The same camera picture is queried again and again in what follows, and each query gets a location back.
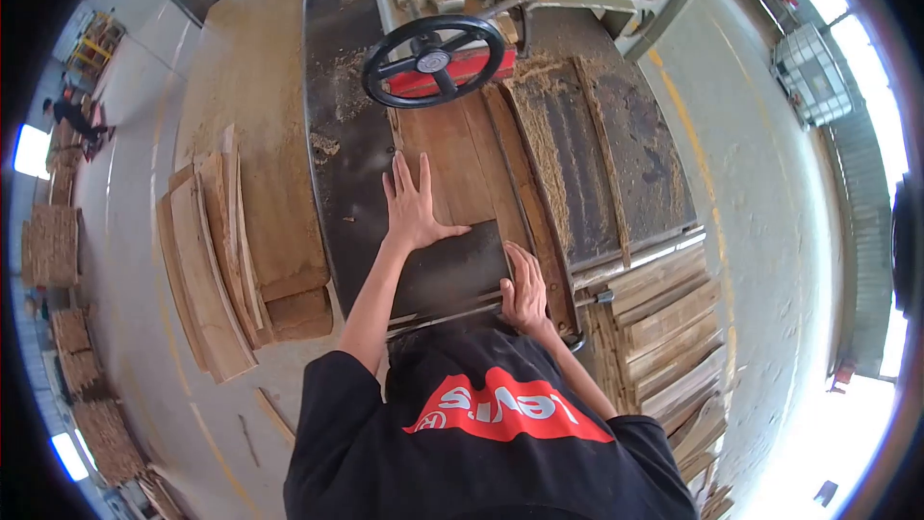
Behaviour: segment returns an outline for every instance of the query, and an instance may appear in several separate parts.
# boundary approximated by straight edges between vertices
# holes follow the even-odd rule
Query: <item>stack of wood planks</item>
[[[22,223],[22,283],[27,286],[74,287],[80,210],[63,205],[32,206]]]
[[[706,271],[703,244],[591,288],[605,290],[614,294],[612,305],[588,306],[582,318],[601,388],[619,413],[661,423],[703,518],[707,503],[710,513],[724,514],[731,501],[712,480],[726,428],[725,347],[715,313],[721,289]]]
[[[51,319],[64,383],[73,396],[81,398],[87,388],[103,378],[90,345],[84,313],[80,309],[55,311]]]
[[[118,486],[144,471],[144,462],[114,400],[76,402],[73,414],[106,484]]]
[[[174,303],[202,372],[216,383],[255,366],[254,350],[277,341],[328,335],[327,290],[267,297],[250,253],[234,126],[227,152],[174,173],[157,204],[161,249]]]

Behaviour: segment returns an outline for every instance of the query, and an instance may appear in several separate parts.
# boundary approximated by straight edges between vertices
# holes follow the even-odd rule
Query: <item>concrete floor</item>
[[[331,336],[260,349],[258,366],[221,386],[197,369],[170,295],[154,202],[173,170],[199,32],[166,3],[123,41],[98,89],[118,130],[75,182],[82,295],[97,303],[91,334],[128,422],[180,505],[198,518],[282,518],[289,447],[253,390],[268,389],[294,425],[301,370],[333,347],[342,318]],[[791,406],[823,383],[839,276],[831,182],[766,72],[768,52],[735,0],[695,0],[641,62],[722,277],[734,352],[720,472],[739,502],[786,432]]]

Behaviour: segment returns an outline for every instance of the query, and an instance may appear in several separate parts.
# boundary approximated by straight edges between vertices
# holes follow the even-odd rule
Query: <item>plastic container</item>
[[[853,110],[844,76],[815,26],[801,26],[783,37],[772,57],[770,73],[803,125],[822,126]]]

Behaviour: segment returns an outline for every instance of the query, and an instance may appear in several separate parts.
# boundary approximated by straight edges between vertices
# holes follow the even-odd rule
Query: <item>levi's logo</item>
[[[548,381],[516,381],[500,367],[489,369],[484,379],[484,389],[474,390],[468,376],[447,376],[424,404],[417,422],[403,430],[413,434],[461,428],[498,442],[510,442],[524,432],[540,440],[613,441],[613,436],[574,408]]]

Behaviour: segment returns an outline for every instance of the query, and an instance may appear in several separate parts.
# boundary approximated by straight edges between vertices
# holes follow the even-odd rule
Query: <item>black handwheel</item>
[[[462,32],[450,39],[442,40],[436,33],[438,30]],[[452,60],[453,52],[476,40],[488,43],[491,52],[488,63],[478,75],[456,86],[456,81],[449,75],[446,65]],[[405,59],[389,62],[388,55],[406,41],[411,41],[410,48],[413,54]],[[362,64],[362,87],[366,89],[367,95],[387,107],[433,107],[462,97],[487,83],[501,66],[502,60],[503,37],[491,23],[463,14],[428,16],[399,26],[372,47]],[[398,97],[384,91],[382,82],[385,79],[407,71],[433,75],[440,94],[411,98]]]

